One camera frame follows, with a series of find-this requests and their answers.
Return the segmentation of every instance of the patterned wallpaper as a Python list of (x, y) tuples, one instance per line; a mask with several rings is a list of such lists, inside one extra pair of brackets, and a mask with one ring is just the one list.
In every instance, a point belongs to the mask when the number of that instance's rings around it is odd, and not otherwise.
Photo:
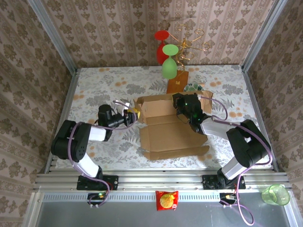
[(25, 0), (0, 0), (0, 226), (21, 226), (71, 77)]
[(240, 64), (253, 43), (273, 0), (42, 0), (78, 68), (157, 65), (159, 41), (168, 30), (196, 38), (201, 28), (207, 51), (193, 51), (189, 64)]
[(249, 69), (279, 167), (303, 214), (303, 1), (289, 0)]

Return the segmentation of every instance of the green wine glass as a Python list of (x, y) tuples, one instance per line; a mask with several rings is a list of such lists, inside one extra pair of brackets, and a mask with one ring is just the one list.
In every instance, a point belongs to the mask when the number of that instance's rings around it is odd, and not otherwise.
[(173, 79), (177, 75), (177, 63), (171, 57), (176, 55), (179, 48), (174, 44), (168, 44), (163, 47), (163, 52), (169, 56), (162, 65), (162, 76), (166, 79)]

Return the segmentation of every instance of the floral tablecloth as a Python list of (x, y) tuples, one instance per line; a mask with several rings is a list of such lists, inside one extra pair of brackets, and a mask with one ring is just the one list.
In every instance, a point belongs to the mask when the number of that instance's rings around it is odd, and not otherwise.
[[(251, 119), (257, 123), (255, 112), (246, 88), (242, 71), (238, 65), (187, 66), (189, 83), (201, 83), (204, 90), (214, 93), (214, 98), (225, 104), (229, 121), (241, 122)], [(133, 99), (140, 96), (165, 94), (167, 79), (161, 75), (161, 67), (83, 68), (71, 105), (69, 120), (94, 123), (98, 118), (98, 107), (111, 104), (113, 100)], [(212, 114), (224, 117), (220, 105), (213, 102)], [(88, 155), (105, 169), (133, 168), (218, 168), (232, 157), (228, 141), (208, 136), (210, 146), (206, 155), (149, 161), (140, 148), (137, 122), (125, 131), (114, 131), (108, 142), (89, 142)], [(57, 168), (70, 168), (67, 160), (58, 160)]]

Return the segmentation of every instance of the open cardboard box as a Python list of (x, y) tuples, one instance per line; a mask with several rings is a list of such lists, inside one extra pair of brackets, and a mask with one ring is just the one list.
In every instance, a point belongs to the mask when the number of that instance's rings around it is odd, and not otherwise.
[[(181, 92), (193, 93), (213, 97), (210, 91)], [(212, 101), (201, 98), (200, 102), (203, 111), (210, 114)], [(172, 94), (140, 97), (134, 100), (134, 105), (141, 112), (139, 122), (147, 124), (140, 129), (140, 139), (141, 148), (147, 150), (144, 156), (149, 160), (200, 156), (209, 150), (209, 146), (202, 146), (207, 136), (194, 132), (185, 116), (176, 116)]]

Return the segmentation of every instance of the red snack package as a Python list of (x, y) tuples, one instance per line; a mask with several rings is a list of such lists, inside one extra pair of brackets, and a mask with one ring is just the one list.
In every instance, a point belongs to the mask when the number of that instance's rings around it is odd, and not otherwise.
[(157, 210), (175, 210), (178, 205), (179, 192), (156, 191)]

